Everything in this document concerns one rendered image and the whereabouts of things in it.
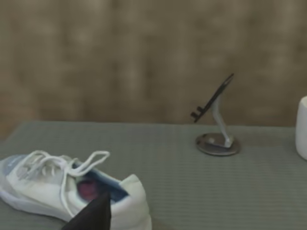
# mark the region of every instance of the white cylindrical object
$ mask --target white cylindrical object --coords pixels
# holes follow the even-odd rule
[[[298,106],[295,145],[298,154],[307,160],[307,96],[301,99]]]

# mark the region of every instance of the wall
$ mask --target wall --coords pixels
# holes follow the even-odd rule
[[[0,0],[0,135],[30,119],[190,123],[231,72],[227,123],[293,126],[306,13],[305,0]]]

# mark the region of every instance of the tabletop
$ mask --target tabletop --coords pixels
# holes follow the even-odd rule
[[[111,157],[99,169],[142,181],[153,230],[306,230],[307,161],[291,127],[230,126],[241,152],[214,157],[195,138],[215,126],[27,122],[0,146],[1,158],[45,150],[85,160]],[[1,229],[57,230],[60,220],[16,211],[0,201]]]

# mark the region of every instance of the white shoelace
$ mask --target white shoelace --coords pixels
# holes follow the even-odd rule
[[[93,158],[98,155],[101,155],[103,157],[91,163]],[[60,200],[64,208],[69,213],[69,215],[71,217],[74,217],[74,214],[69,208],[67,199],[65,197],[67,176],[72,176],[72,177],[83,176],[87,174],[96,165],[103,163],[109,156],[110,156],[110,153],[107,151],[95,151],[89,156],[89,158],[85,162],[81,163],[78,158],[72,159],[68,156],[59,156],[59,157],[51,156],[45,151],[37,150],[37,151],[30,153],[27,156],[27,159],[23,163],[22,167],[28,168],[28,171],[21,178],[26,178],[26,177],[29,178],[29,177],[35,176],[37,173],[40,173],[40,172],[46,176],[47,167],[51,167],[52,176],[55,175],[56,168],[60,168],[61,170],[63,170],[64,176],[63,176],[61,189],[60,189]],[[76,168],[73,168],[73,165],[76,162],[78,162],[80,165],[78,165],[78,167]]]

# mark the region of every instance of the round stand base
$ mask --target round stand base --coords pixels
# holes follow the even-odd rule
[[[231,147],[224,146],[225,138],[221,133],[208,133],[196,138],[196,147],[209,155],[231,156],[240,152],[240,144],[234,139]]]

